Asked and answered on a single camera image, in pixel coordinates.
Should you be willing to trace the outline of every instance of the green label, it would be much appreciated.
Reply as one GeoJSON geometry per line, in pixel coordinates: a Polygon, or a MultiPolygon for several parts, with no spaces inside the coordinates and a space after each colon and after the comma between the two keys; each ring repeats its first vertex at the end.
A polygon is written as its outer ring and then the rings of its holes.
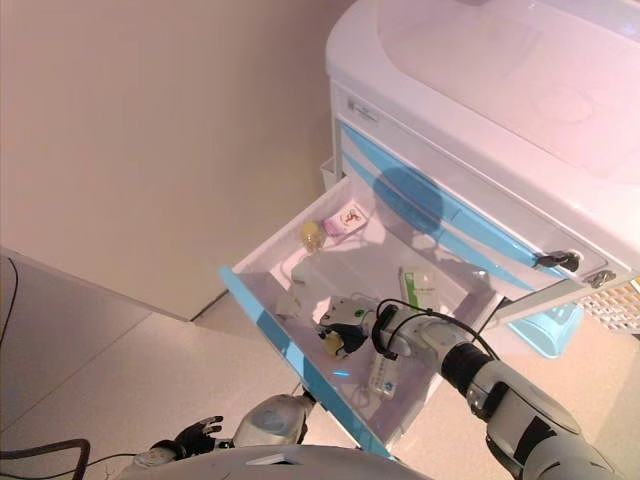
{"type": "Polygon", "coordinates": [[[413,273],[404,274],[404,283],[407,286],[407,299],[414,307],[420,307],[418,297],[416,297],[416,286],[413,283],[413,273]]]}

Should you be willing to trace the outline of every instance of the cable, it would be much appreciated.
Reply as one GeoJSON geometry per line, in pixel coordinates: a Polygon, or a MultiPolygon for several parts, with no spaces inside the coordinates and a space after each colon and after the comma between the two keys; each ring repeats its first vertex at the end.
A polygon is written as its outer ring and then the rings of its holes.
{"type": "Polygon", "coordinates": [[[65,440],[63,442],[50,443],[48,445],[41,445],[39,447],[27,448],[25,450],[13,450],[7,452],[0,452],[1,460],[17,460],[19,458],[36,457],[47,453],[58,452],[60,450],[68,450],[70,448],[79,448],[80,456],[78,457],[78,463],[76,468],[71,470],[73,473],[72,480],[82,480],[84,472],[87,469],[87,463],[89,462],[89,451],[91,450],[91,444],[84,438],[75,438],[73,440],[65,440]]]}
{"type": "Polygon", "coordinates": [[[291,395],[292,395],[292,396],[293,396],[293,394],[294,394],[294,393],[296,393],[296,390],[298,389],[298,387],[299,387],[300,385],[302,385],[302,383],[301,383],[301,382],[298,382],[298,383],[296,384],[296,386],[295,386],[295,387],[293,387],[293,390],[291,390],[291,395]]]}
{"type": "Polygon", "coordinates": [[[424,308],[419,308],[416,307],[414,305],[411,305],[410,303],[407,303],[403,300],[398,300],[396,298],[385,298],[384,300],[382,300],[379,304],[378,307],[376,308],[376,319],[378,319],[380,317],[380,310],[382,308],[382,305],[384,305],[385,303],[399,303],[400,305],[404,305],[405,307],[409,307],[413,310],[417,310],[419,312],[422,312],[421,314],[417,314],[417,315],[412,315],[408,318],[405,318],[398,327],[396,327],[396,329],[392,332],[391,337],[389,338],[389,342],[387,342],[387,348],[391,345],[391,341],[393,340],[394,336],[396,335],[396,333],[400,330],[400,327],[404,326],[409,320],[413,319],[413,318],[417,318],[417,317],[421,317],[421,316],[428,316],[428,317],[436,317],[436,318],[440,318],[442,320],[445,320],[446,322],[449,322],[453,325],[455,325],[456,327],[464,330],[465,332],[473,335],[474,340],[478,340],[478,342],[480,342],[480,345],[483,346],[483,348],[487,351],[487,353],[493,357],[494,360],[500,360],[500,357],[496,354],[496,352],[493,350],[493,348],[491,348],[491,345],[489,345],[484,338],[482,338],[482,336],[480,336],[479,332],[476,332],[473,328],[471,328],[469,325],[462,323],[460,320],[457,320],[453,317],[450,317],[448,315],[444,315],[442,313],[439,312],[434,312],[432,309],[424,309],[424,308]]]}
{"type": "Polygon", "coordinates": [[[473,336],[473,340],[471,340],[471,343],[475,342],[476,340],[478,340],[478,337],[480,336],[480,334],[484,331],[484,329],[486,328],[487,325],[489,325],[489,322],[491,321],[491,319],[493,318],[493,315],[490,315],[489,318],[487,318],[482,325],[480,325],[480,328],[478,330],[476,330],[476,334],[473,336]]]}
{"type": "MultiPolygon", "coordinates": [[[[116,457],[135,457],[137,454],[136,453],[116,453],[114,455],[109,455],[107,457],[102,457],[98,460],[94,460],[93,462],[87,463],[87,467],[90,467],[91,465],[95,465],[96,463],[100,463],[100,462],[104,462],[105,460],[109,460],[111,458],[116,458],[116,457]]],[[[0,472],[1,476],[4,477],[9,477],[9,478],[16,478],[18,480],[49,480],[50,478],[58,478],[58,477],[62,477],[64,475],[68,475],[70,473],[75,472],[75,468],[73,470],[69,470],[67,472],[62,472],[62,473],[57,473],[55,475],[50,475],[48,477],[22,477],[20,475],[13,475],[12,473],[5,473],[5,472],[0,472]]]]}
{"type": "Polygon", "coordinates": [[[18,269],[16,268],[16,264],[13,263],[13,260],[11,260],[11,257],[7,257],[7,260],[9,260],[9,263],[13,267],[13,274],[16,277],[16,285],[13,288],[13,294],[11,295],[11,303],[9,303],[9,311],[7,312],[7,319],[5,320],[4,325],[2,326],[2,336],[0,337],[0,349],[2,349],[2,344],[4,343],[4,335],[7,332],[7,325],[9,325],[11,312],[13,312],[13,304],[16,301],[16,294],[18,293],[18,281],[20,280],[18,277],[18,269]]]}

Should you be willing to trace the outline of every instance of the white wall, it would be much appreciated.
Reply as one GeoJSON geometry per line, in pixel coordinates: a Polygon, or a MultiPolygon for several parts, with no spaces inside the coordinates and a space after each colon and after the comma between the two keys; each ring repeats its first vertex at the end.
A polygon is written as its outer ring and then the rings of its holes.
{"type": "MultiPolygon", "coordinates": [[[[4,326],[15,288],[0,257],[4,326]]],[[[149,311],[14,259],[18,290],[0,352],[2,431],[143,320],[149,311]]]]}
{"type": "Polygon", "coordinates": [[[193,316],[320,193],[351,3],[2,0],[2,245],[193,316]]]}

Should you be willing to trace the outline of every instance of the blue drawer trim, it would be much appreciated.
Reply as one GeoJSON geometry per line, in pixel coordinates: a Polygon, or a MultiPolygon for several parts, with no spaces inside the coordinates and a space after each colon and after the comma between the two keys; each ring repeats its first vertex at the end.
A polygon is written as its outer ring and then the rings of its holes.
{"type": "MultiPolygon", "coordinates": [[[[505,233],[483,216],[447,192],[440,190],[424,175],[408,167],[351,127],[342,124],[344,133],[386,179],[411,202],[436,219],[446,220],[472,238],[523,265],[534,267],[536,255],[524,244],[505,233]]],[[[554,277],[566,278],[561,272],[544,268],[554,277]]]]}
{"type": "Polygon", "coordinates": [[[356,173],[367,182],[373,191],[384,201],[389,208],[402,217],[409,225],[419,232],[426,233],[433,237],[438,243],[451,250],[464,261],[483,268],[489,274],[504,280],[523,290],[533,291],[534,289],[504,270],[500,265],[496,265],[482,253],[467,245],[451,232],[444,229],[438,222],[418,210],[412,204],[407,202],[398,193],[388,187],[384,182],[376,180],[376,178],[362,165],[356,162],[351,156],[343,152],[344,157],[353,167],[356,173]]]}
{"type": "Polygon", "coordinates": [[[311,392],[316,400],[336,417],[364,450],[385,458],[392,458],[383,443],[371,433],[318,369],[307,360],[302,350],[242,280],[229,267],[220,268],[219,274],[238,304],[296,371],[305,388],[311,392]]]}

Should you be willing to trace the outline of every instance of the blue basket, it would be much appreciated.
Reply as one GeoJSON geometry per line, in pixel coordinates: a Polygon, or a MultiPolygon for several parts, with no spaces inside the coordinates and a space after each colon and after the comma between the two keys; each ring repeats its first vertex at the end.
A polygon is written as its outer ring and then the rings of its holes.
{"type": "Polygon", "coordinates": [[[582,307],[569,303],[516,320],[507,326],[543,357],[557,358],[567,348],[583,317],[582,307]]]}

